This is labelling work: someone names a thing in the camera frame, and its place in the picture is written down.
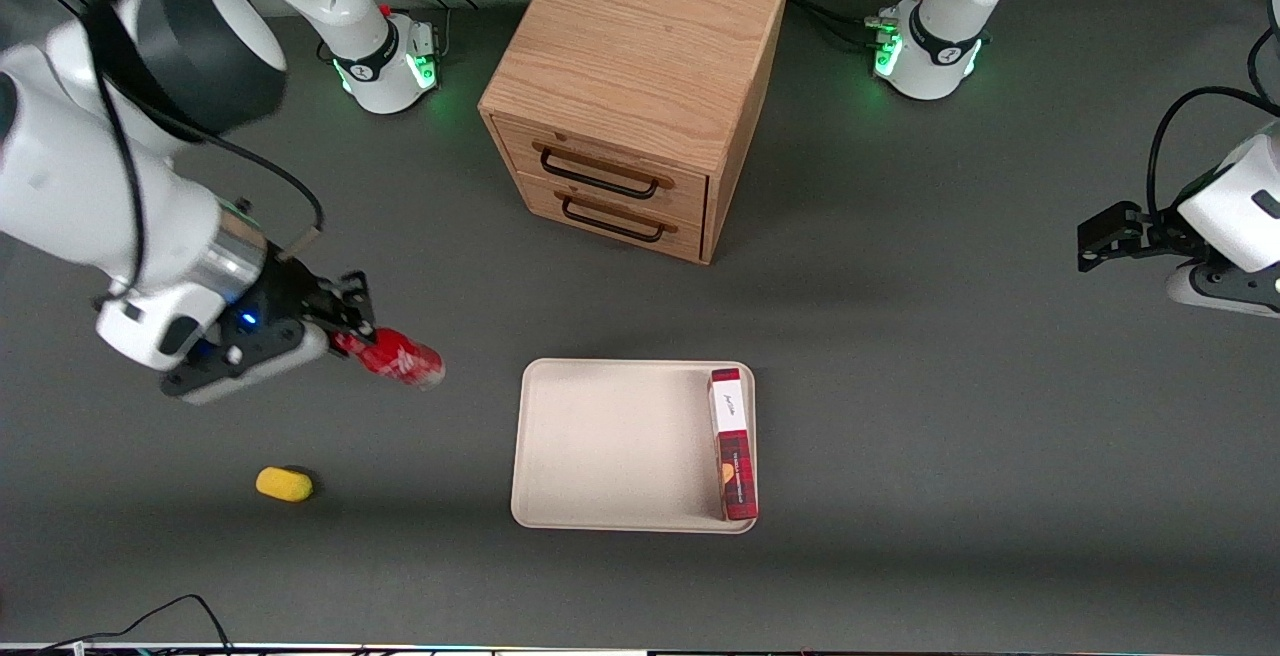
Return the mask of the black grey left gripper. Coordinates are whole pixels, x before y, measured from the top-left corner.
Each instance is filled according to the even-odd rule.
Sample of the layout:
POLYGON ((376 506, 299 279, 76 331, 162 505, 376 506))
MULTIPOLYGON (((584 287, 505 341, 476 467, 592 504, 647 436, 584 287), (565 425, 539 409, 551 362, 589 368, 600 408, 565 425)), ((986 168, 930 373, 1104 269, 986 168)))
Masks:
POLYGON ((1277 318, 1279 264, 1245 270, 1174 208, 1146 215, 1137 202, 1115 202, 1078 226, 1078 247, 1079 273, 1117 259, 1184 258, 1165 281, 1165 292, 1174 302, 1277 318))

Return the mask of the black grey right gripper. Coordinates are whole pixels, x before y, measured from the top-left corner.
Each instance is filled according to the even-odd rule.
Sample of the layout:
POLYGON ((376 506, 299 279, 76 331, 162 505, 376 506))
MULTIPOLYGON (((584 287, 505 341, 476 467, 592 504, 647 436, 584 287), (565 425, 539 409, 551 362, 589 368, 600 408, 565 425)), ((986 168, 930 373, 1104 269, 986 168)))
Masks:
POLYGON ((378 327, 364 270, 337 279, 297 260, 269 258, 259 279, 161 375, 160 391, 202 405, 283 375, 329 354, 347 359, 378 327), (316 323, 310 318, 316 315, 316 323), (326 334, 324 328, 332 333, 326 334))

